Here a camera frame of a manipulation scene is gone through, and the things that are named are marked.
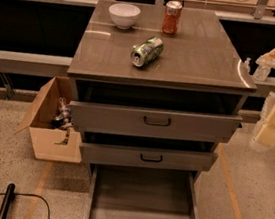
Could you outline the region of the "grey middle drawer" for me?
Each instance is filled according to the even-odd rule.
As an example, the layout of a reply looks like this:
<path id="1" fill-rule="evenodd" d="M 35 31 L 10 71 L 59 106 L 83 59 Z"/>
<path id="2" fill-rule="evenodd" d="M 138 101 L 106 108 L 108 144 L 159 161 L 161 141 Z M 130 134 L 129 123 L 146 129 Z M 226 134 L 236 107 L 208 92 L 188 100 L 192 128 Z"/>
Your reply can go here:
<path id="1" fill-rule="evenodd" d="M 157 169 L 208 171 L 217 159 L 211 152 L 150 149 L 105 144 L 80 144 L 83 162 Z"/>

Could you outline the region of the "white ceramic bowl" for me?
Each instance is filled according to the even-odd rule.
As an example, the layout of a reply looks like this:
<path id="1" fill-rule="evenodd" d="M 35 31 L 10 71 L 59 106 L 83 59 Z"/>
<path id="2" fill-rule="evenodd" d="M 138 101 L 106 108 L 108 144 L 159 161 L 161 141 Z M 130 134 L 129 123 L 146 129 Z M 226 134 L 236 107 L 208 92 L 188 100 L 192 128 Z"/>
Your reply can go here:
<path id="1" fill-rule="evenodd" d="M 112 22 L 120 29 L 129 29 L 140 16 L 140 8 L 129 3 L 112 4 L 108 11 Z"/>

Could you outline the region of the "crushed cans in box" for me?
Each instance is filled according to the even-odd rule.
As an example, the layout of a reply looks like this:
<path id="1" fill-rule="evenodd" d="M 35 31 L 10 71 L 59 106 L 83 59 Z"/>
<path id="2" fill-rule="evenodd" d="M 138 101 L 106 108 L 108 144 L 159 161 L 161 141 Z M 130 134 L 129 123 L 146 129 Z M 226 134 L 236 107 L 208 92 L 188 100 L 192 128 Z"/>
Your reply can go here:
<path id="1" fill-rule="evenodd" d="M 65 98 L 58 99 L 58 115 L 53 117 L 51 120 L 52 126 L 54 128 L 60 128 L 61 130 L 65 130 L 73 127 L 71 109 L 67 105 L 67 101 Z"/>

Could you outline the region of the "black power strip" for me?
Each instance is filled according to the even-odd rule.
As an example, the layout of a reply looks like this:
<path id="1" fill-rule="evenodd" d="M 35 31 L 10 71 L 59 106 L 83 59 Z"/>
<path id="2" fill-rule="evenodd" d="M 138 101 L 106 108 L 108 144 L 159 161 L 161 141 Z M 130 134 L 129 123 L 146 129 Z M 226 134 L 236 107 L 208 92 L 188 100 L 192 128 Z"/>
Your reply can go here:
<path id="1" fill-rule="evenodd" d="M 6 219 L 8 216 L 8 211 L 11 205 L 11 201 L 15 199 L 15 184 L 9 184 L 6 188 L 6 193 L 4 194 L 4 199 L 2 200 L 2 205 L 0 208 L 0 219 Z"/>

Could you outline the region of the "green soda can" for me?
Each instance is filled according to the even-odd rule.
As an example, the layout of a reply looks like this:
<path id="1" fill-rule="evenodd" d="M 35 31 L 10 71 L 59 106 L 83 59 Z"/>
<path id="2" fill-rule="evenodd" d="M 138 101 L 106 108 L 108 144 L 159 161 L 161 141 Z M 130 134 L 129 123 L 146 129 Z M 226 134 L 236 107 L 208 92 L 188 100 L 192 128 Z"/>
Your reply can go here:
<path id="1" fill-rule="evenodd" d="M 133 46 L 130 55 L 131 62 L 135 67 L 143 67 L 157 59 L 164 50 L 163 40 L 154 36 L 147 39 L 142 44 Z"/>

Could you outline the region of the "grey open bottom drawer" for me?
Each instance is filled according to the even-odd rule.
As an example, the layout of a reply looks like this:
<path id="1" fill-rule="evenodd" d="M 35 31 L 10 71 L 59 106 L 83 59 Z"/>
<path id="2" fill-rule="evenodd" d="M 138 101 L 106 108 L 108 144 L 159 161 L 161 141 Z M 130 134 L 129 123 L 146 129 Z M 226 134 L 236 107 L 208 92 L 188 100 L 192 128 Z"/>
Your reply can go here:
<path id="1" fill-rule="evenodd" d="M 192 173 L 97 165 L 85 219 L 199 219 Z"/>

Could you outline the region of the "grey top drawer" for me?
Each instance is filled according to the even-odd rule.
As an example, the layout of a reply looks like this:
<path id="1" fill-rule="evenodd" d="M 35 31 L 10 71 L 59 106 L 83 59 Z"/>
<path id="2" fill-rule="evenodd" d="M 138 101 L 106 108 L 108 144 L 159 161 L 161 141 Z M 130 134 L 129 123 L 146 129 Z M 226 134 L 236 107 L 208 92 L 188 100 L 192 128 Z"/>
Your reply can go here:
<path id="1" fill-rule="evenodd" d="M 82 132 L 174 140 L 228 142 L 239 116 L 199 114 L 72 101 L 72 118 Z"/>

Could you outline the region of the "clear sanitizer pump bottle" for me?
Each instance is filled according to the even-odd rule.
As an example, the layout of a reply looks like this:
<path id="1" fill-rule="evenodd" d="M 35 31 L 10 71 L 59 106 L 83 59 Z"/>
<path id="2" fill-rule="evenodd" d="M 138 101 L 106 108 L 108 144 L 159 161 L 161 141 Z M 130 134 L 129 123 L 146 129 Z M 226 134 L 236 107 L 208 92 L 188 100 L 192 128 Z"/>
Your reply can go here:
<path id="1" fill-rule="evenodd" d="M 263 67 L 262 65 L 259 65 L 253 73 L 253 78 L 258 81 L 264 82 L 267 79 L 270 72 L 270 67 Z"/>

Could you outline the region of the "cardboard box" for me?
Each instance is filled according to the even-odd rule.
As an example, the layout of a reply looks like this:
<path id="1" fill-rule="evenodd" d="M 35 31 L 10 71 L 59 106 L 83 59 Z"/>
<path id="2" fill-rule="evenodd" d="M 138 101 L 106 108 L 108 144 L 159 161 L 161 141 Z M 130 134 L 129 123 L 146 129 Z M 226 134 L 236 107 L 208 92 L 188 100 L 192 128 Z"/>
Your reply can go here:
<path id="1" fill-rule="evenodd" d="M 28 129 L 36 159 L 81 163 L 80 133 L 55 128 L 51 122 L 60 112 L 61 97 L 66 104 L 71 102 L 70 79 L 54 77 L 40 88 L 16 132 Z"/>

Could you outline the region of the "small clear pump bottle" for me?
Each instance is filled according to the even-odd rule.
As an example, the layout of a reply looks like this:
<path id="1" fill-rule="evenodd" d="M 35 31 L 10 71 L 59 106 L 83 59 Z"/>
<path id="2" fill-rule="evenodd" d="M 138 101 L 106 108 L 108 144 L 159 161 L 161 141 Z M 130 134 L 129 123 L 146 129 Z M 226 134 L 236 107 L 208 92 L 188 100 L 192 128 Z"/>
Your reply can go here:
<path id="1" fill-rule="evenodd" d="M 250 73 L 251 71 L 250 63 L 251 63 L 251 58 L 246 57 L 243 64 L 245 65 L 248 73 Z"/>

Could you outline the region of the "red coke can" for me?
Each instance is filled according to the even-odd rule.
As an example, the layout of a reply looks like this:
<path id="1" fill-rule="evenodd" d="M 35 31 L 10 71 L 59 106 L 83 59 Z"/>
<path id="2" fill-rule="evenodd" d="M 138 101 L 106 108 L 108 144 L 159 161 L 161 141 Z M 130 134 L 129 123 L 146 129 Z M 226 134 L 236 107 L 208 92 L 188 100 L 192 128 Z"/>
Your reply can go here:
<path id="1" fill-rule="evenodd" d="M 182 13 L 181 2 L 172 0 L 166 4 L 165 18 L 163 19 L 162 32 L 165 35 L 176 35 L 178 20 Z"/>

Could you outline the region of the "grey drawer cabinet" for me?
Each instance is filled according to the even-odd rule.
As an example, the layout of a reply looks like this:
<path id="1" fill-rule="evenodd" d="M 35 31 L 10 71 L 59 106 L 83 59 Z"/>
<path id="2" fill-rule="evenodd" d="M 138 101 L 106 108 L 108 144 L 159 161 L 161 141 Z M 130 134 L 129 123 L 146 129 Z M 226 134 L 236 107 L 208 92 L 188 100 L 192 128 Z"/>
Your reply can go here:
<path id="1" fill-rule="evenodd" d="M 239 109 L 255 85 L 212 11 L 184 9 L 177 34 L 164 38 L 161 56 L 140 68 L 131 62 L 132 48 L 161 34 L 164 9 L 143 5 L 136 25 L 120 30 L 112 23 L 109 7 L 105 0 L 97 4 L 68 69 L 72 101 L 240 116 Z M 75 128 L 81 143 L 89 144 L 216 154 L 216 146 L 224 143 Z"/>

